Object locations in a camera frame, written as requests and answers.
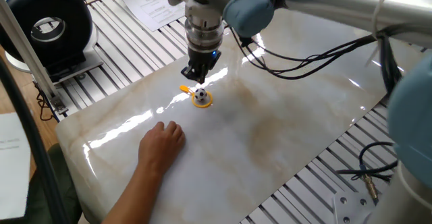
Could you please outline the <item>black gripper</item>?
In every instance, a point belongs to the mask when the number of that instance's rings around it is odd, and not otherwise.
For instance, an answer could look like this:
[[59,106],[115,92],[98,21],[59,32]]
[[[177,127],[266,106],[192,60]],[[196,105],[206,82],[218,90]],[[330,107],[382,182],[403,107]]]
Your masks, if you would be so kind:
[[188,67],[181,70],[181,74],[189,80],[202,84],[205,78],[212,70],[221,57],[221,51],[216,49],[210,52],[195,51],[188,49],[189,62]]

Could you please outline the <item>person right hand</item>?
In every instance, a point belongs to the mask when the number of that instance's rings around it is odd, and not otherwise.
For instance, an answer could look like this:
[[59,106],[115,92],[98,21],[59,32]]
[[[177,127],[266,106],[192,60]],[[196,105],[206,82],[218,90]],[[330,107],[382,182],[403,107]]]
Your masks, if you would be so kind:
[[139,144],[138,167],[146,173],[164,175],[185,145],[181,126],[170,121],[167,126],[157,122]]

